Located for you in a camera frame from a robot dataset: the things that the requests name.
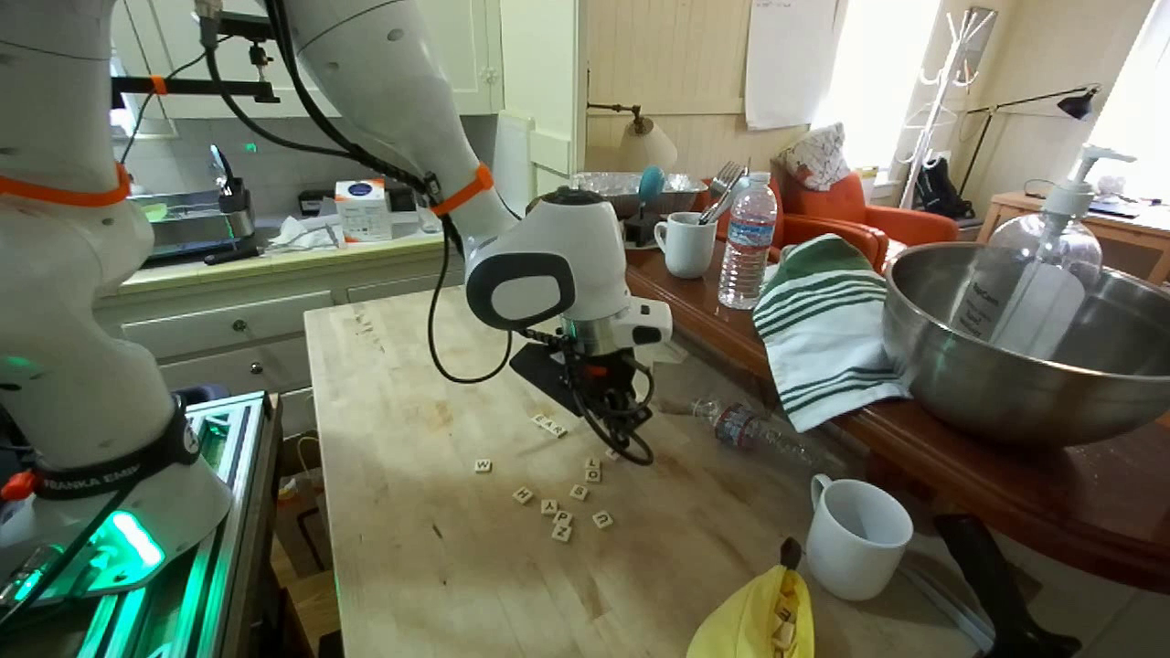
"wooden cutting board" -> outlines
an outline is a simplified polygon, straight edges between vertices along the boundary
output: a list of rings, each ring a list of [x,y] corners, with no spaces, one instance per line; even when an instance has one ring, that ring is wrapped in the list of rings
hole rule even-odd
[[[805,539],[805,475],[721,448],[694,394],[747,390],[662,351],[658,462],[604,462],[585,422],[513,369],[448,385],[428,355],[428,294],[308,316],[326,507],[348,653],[682,653],[697,620]],[[439,301],[446,369],[485,372],[503,336],[460,290]],[[604,462],[588,500],[585,462]],[[541,500],[574,517],[553,541]],[[967,653],[943,614],[896,582],[878,602],[814,592],[820,653]]]

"spray bottle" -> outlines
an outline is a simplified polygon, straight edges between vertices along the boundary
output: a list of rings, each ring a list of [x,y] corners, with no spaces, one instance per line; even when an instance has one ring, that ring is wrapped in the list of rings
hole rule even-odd
[[[1083,228],[1094,201],[1087,181],[1100,161],[1132,161],[1105,147],[1083,147],[1083,161],[1038,217],[1003,224],[974,258],[950,325],[1027,357],[1053,357],[1067,325],[1100,273],[1100,241]]]

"water bottle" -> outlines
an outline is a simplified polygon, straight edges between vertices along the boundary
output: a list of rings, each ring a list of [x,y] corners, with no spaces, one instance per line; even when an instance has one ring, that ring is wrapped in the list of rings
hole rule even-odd
[[[748,174],[738,181],[732,201],[732,229],[721,267],[721,303],[748,311],[759,301],[759,279],[766,267],[766,248],[774,235],[774,194],[766,174]]]
[[[748,409],[741,403],[690,403],[694,418],[707,418],[712,429],[712,439],[725,448],[777,463],[777,469],[797,469],[797,471],[829,471],[829,462],[821,448],[809,446],[810,439],[797,436],[781,418]]]

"white mug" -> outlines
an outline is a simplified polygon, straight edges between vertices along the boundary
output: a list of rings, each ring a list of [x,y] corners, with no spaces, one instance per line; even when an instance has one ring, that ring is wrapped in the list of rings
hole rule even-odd
[[[911,510],[864,480],[810,475],[809,573],[841,601],[874,601],[896,573],[911,539]]]
[[[703,279],[715,251],[715,224],[703,219],[703,211],[668,211],[654,224],[654,241],[668,273]]]

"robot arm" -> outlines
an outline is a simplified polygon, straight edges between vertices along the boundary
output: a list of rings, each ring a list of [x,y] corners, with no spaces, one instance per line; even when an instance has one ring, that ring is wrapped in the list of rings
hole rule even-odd
[[[98,554],[88,595],[144,584],[231,507],[155,357],[92,318],[151,251],[151,224],[123,203],[128,178],[106,141],[108,10],[112,0],[0,2],[0,89],[14,93],[0,102],[0,418],[39,475],[34,539],[0,507],[0,573],[27,562],[0,587],[0,634],[70,562]],[[268,0],[268,13],[280,52],[297,52],[348,116],[342,136],[428,181],[468,258],[475,318],[538,339],[514,369],[646,463],[631,347],[664,339],[668,307],[627,296],[615,208],[563,189],[527,219],[503,211],[412,0]],[[554,316],[563,334],[532,328]]]
[[[582,414],[596,436],[627,462],[651,448],[637,429],[651,418],[631,390],[643,372],[637,344],[668,336],[668,307],[631,301],[624,290],[624,245],[607,201],[558,189],[527,219],[513,219],[490,189],[490,172],[473,152],[434,58],[428,55],[418,2],[268,0],[287,69],[303,63],[342,113],[342,136],[381,161],[428,178],[439,217],[463,248],[463,294],[479,323],[529,328],[563,318],[558,336],[527,347],[513,367],[553,400]]]

